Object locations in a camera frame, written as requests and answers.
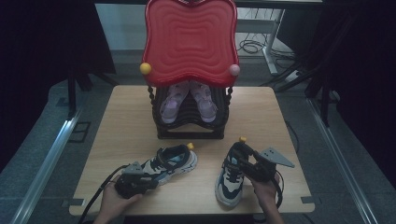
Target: wooden table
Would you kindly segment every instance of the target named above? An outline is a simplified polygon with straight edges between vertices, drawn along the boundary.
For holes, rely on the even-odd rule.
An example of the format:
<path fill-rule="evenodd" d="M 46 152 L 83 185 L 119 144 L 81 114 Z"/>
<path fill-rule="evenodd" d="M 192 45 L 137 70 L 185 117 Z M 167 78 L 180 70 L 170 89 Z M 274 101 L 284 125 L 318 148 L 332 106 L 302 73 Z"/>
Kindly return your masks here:
<path fill-rule="evenodd" d="M 252 148 L 262 151 L 274 147 L 295 164 L 295 168 L 277 166 L 285 179 L 284 199 L 279 211 L 312 212 L 315 209 L 313 203 L 302 203 L 302 197 L 310 197 L 311 193 L 273 90 L 266 87 L 234 87 L 232 97 L 224 139 L 160 140 L 151 115 L 147 87 L 115 87 L 74 199 L 84 199 L 86 205 L 105 178 L 121 165 L 134 161 L 143 163 L 155 156 L 159 147 L 192 142 L 198 156 L 196 168 L 187 174 L 175 175 L 165 185 L 148 191 L 125 215 L 261 213 L 248 180 L 244 182 L 243 198 L 234 209 L 218 203 L 215 196 L 215 182 L 222 162 L 231 145 L 240 136 L 245 136 Z M 89 214 L 99 211 L 100 202 L 101 196 Z M 81 215 L 85 205 L 70 206 L 69 211 L 72 215 Z"/>

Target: sneaker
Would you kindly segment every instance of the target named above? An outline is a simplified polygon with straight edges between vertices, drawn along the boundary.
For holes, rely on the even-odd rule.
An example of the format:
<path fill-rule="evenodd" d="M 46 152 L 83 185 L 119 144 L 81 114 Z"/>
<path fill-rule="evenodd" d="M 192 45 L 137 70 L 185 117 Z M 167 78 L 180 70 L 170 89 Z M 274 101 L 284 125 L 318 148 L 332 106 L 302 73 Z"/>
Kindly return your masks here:
<path fill-rule="evenodd" d="M 181 103 L 189 94 L 189 81 L 182 81 L 169 87 L 168 96 L 161 105 L 161 117 L 164 123 L 172 123 L 177 118 Z"/>
<path fill-rule="evenodd" d="M 195 153 L 186 145 L 160 148 L 157 156 L 142 165 L 144 177 L 157 180 L 164 185 L 173 175 L 184 174 L 193 170 L 198 162 Z"/>
<path fill-rule="evenodd" d="M 190 80 L 190 92 L 198 105 L 198 111 L 204 122 L 212 122 L 216 118 L 218 108 L 212 102 L 210 89 L 207 85 Z"/>
<path fill-rule="evenodd" d="M 227 154 L 224 163 L 221 166 L 221 172 L 215 185 L 215 194 L 219 202 L 228 207 L 236 207 L 242 198 L 242 187 L 244 183 L 244 174 L 239 169 L 237 159 L 233 156 L 233 149 L 238 147 L 235 143 Z"/>

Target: white sneaker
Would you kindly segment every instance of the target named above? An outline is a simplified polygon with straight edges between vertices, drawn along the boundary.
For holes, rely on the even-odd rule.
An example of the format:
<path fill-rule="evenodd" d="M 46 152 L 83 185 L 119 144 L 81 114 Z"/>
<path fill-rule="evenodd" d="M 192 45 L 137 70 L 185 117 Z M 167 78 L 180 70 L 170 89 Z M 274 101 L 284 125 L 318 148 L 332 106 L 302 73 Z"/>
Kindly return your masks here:
<path fill-rule="evenodd" d="M 198 111 L 204 122 L 212 122 L 216 118 L 218 108 L 212 102 L 210 89 L 207 85 L 190 80 L 190 92 L 198 105 Z"/>
<path fill-rule="evenodd" d="M 182 81 L 169 87 L 168 96 L 161 105 L 161 118 L 164 123 L 172 123 L 184 98 L 189 93 L 189 81 Z"/>

